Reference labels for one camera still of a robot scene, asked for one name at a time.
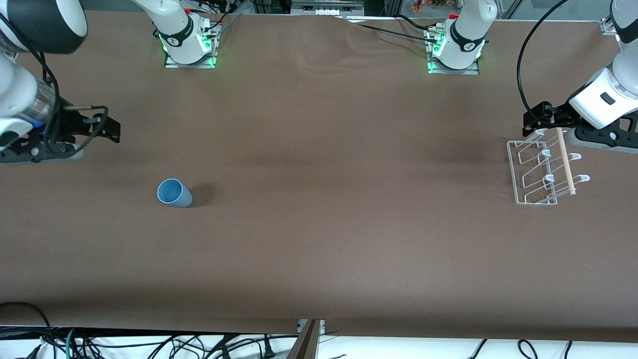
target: white floor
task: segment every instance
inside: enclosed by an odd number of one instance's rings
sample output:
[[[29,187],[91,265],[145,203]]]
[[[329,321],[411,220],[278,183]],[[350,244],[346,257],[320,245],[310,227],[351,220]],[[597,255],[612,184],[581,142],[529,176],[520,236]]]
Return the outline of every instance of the white floor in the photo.
[[[108,345],[127,345],[138,343],[161,342],[168,337],[118,337],[98,339],[96,343]],[[243,335],[234,340],[244,338],[263,338],[263,335]],[[210,348],[221,336],[209,335],[201,337],[206,348]],[[285,357],[295,339],[272,340],[275,353]],[[410,339],[410,338],[373,338],[373,337],[331,337],[321,338],[318,359],[468,359],[476,349],[480,339]],[[40,343],[39,340],[0,340],[0,359],[25,358]],[[516,340],[488,340],[477,359],[501,359],[524,357],[519,353]],[[538,353],[538,359],[563,359],[567,342],[548,340],[531,340]],[[124,349],[101,349],[106,359],[146,359],[156,346]],[[167,359],[171,345],[165,346],[156,359]],[[232,359],[258,358],[259,348],[256,344],[231,351]],[[37,356],[38,359],[52,358],[52,348],[43,346]],[[636,359],[638,358],[638,344],[606,343],[606,342],[574,342],[569,352],[569,359]],[[62,351],[58,351],[58,358],[64,359]],[[197,359],[197,356],[187,351],[180,351],[175,359]]]

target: teal cable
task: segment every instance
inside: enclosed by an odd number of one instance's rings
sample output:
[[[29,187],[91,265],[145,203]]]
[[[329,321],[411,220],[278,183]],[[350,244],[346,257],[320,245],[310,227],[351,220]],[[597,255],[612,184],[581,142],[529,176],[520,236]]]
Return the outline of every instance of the teal cable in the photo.
[[[73,332],[75,332],[75,328],[71,329],[69,335],[66,336],[66,345],[64,346],[66,359],[71,359],[71,338],[73,338]]]

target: brown tabletop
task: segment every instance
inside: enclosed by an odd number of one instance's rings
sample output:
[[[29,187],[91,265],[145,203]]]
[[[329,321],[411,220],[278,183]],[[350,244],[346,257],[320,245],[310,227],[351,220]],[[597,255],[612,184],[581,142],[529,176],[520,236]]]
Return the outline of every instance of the brown tabletop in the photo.
[[[638,157],[579,149],[577,196],[514,204],[532,23],[496,22],[481,74],[454,76],[428,74],[418,41],[332,17],[241,17],[217,69],[168,70],[145,14],[87,16],[82,48],[47,59],[122,143],[0,167],[0,300],[60,326],[638,339]],[[596,23],[544,24],[530,104],[563,103],[617,52]],[[170,177],[194,208],[158,202]]]

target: blue cup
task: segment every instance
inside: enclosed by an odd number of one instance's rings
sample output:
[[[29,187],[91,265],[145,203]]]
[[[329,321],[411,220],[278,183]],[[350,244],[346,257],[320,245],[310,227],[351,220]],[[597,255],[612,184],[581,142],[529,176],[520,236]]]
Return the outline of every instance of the blue cup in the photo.
[[[191,191],[179,179],[168,178],[158,187],[158,199],[163,204],[173,207],[188,207],[193,203]]]

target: wooden stick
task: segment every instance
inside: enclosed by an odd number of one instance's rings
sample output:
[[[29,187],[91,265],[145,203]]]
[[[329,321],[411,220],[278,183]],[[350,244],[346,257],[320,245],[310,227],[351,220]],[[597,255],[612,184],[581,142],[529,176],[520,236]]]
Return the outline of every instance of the wooden stick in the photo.
[[[569,195],[575,195],[576,187],[574,186],[574,179],[572,177],[572,168],[569,166],[569,156],[567,155],[567,148],[565,147],[563,129],[560,127],[556,127],[556,133],[558,134],[558,146],[560,147],[560,154],[561,157],[563,157],[563,168],[565,169],[565,175],[567,176],[567,187],[569,187]]]

